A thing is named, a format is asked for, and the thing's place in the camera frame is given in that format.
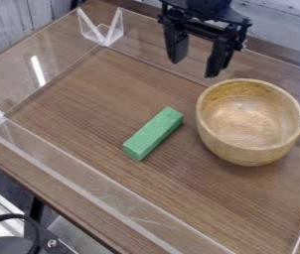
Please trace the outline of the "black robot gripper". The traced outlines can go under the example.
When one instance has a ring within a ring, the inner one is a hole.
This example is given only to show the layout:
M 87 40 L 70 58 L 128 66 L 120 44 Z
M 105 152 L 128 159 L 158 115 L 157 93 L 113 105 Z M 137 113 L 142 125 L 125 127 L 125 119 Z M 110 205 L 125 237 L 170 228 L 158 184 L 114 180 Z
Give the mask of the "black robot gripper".
M 169 60 L 177 64 L 189 52 L 189 34 L 213 40 L 213 51 L 208 59 L 205 78 L 215 78 L 228 67 L 233 51 L 241 51 L 252 22 L 237 13 L 232 0 L 160 0 L 165 44 Z M 235 31 L 235 38 L 219 38 Z

